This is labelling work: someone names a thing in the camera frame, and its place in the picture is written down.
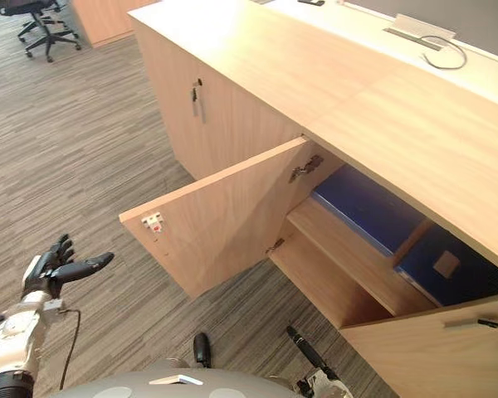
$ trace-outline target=wooden partition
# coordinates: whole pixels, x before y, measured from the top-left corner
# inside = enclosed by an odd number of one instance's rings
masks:
[[[73,0],[76,19],[93,47],[133,34],[128,11],[158,0]]]

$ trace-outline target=wooden shelf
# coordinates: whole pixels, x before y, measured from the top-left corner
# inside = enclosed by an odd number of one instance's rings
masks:
[[[392,315],[435,308],[393,271],[389,258],[311,197],[296,207],[287,219]]]
[[[271,259],[336,328],[391,318],[288,221],[282,232],[286,241],[271,252]]]

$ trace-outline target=striped gray carpet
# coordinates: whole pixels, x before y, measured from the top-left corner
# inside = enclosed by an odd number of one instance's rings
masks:
[[[170,151],[133,38],[99,50],[42,49],[16,39],[24,17],[0,17],[0,312],[20,294],[34,254],[69,232],[80,256],[114,251],[98,275],[66,286],[84,319],[67,385],[138,370],[161,357],[192,361],[209,333],[218,367],[295,381],[310,370],[285,334],[294,323],[356,397],[391,390],[271,263],[190,301],[119,224],[118,214],[192,181]],[[74,321],[54,326],[37,397],[55,391]]]

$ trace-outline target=blue folder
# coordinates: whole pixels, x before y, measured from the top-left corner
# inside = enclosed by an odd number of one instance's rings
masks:
[[[392,256],[425,216],[350,165],[323,181],[312,197],[386,256]]]
[[[459,260],[448,278],[433,268],[445,252]],[[498,294],[498,268],[440,226],[428,230],[395,269],[441,305]]]

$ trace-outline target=black office chair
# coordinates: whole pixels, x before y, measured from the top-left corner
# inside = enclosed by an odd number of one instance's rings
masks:
[[[59,6],[59,4],[57,2],[56,2],[56,5],[54,6],[53,10],[55,12],[59,12],[61,10],[61,7]],[[56,24],[60,23],[64,28],[68,29],[68,26],[66,25],[66,23],[64,21],[55,21],[55,20],[51,19],[51,17],[42,17],[41,19],[45,25],[56,25]],[[24,36],[28,32],[31,32],[36,27],[37,27],[37,24],[35,23],[35,21],[24,23],[22,25],[21,32],[17,35],[18,40],[20,40],[22,43],[25,43],[26,39],[24,39],[22,36]],[[72,30],[71,30],[71,34],[73,34],[76,39],[79,38],[79,35],[77,35]]]
[[[43,37],[39,38],[26,47],[26,56],[28,58],[33,58],[33,54],[31,52],[32,49],[46,44],[46,60],[48,62],[53,62],[53,58],[50,56],[50,49],[51,46],[56,44],[56,42],[58,41],[75,44],[76,50],[81,50],[81,45],[77,40],[71,40],[63,37],[70,34],[77,37],[77,35],[72,30],[66,29],[62,32],[51,33],[50,29],[48,29],[48,24],[59,22],[54,22],[51,19],[45,18],[43,16],[43,10],[54,5],[57,5],[56,0],[0,0],[1,15],[13,16],[30,14],[33,18],[33,22],[27,24],[22,32],[19,33],[18,38],[20,41],[24,42],[25,40],[23,39],[22,35],[29,32],[35,27],[40,27],[44,32]]]

